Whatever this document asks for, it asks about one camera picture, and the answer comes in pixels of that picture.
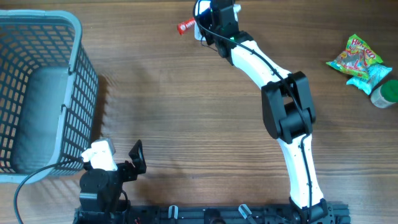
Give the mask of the green Haribo gummy bag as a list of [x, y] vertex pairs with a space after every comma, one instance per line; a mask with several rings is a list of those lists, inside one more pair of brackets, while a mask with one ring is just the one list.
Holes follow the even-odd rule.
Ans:
[[363, 39], [353, 34], [344, 51], [326, 64], [339, 72], [368, 80], [370, 67], [382, 63], [382, 58]]

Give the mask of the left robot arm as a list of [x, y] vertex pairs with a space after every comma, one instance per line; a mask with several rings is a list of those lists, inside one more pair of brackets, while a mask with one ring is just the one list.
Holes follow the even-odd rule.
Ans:
[[82, 152], [85, 173], [80, 178], [80, 207], [75, 210], [74, 223], [129, 223], [131, 203], [123, 183], [146, 173], [142, 141], [129, 151], [131, 161], [117, 164], [114, 153], [110, 138], [96, 140]]

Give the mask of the red coffee stick sachet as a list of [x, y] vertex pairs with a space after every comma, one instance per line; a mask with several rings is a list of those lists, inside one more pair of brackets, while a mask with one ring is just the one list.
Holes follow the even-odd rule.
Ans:
[[177, 24], [177, 31], [180, 35], [185, 34], [187, 31], [189, 31], [192, 27], [195, 26], [195, 19], [192, 17], [189, 20], [183, 21], [179, 24]]

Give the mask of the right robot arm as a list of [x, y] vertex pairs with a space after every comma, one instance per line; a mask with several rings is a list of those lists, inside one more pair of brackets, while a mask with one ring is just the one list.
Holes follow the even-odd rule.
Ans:
[[329, 217], [312, 156], [312, 132], [316, 120], [308, 78], [273, 62], [254, 38], [240, 30], [233, 2], [196, 2], [193, 18], [208, 46], [242, 70], [260, 89], [262, 120], [285, 159], [292, 218], [297, 223], [318, 223]]

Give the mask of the teal tissue packet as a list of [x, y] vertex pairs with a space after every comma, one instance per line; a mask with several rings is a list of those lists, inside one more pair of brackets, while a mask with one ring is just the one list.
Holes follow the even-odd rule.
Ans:
[[374, 87], [384, 79], [390, 72], [392, 71], [392, 67], [386, 67], [385, 65], [375, 64], [371, 65], [368, 68], [368, 79], [353, 77], [350, 78], [346, 84], [354, 85], [359, 90], [365, 92], [365, 94], [370, 95]]

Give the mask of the green lid jar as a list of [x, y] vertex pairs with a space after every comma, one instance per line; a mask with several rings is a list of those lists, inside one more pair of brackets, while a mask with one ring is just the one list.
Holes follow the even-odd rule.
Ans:
[[389, 80], [375, 89], [371, 94], [371, 102], [378, 108], [388, 108], [397, 103], [397, 80]]

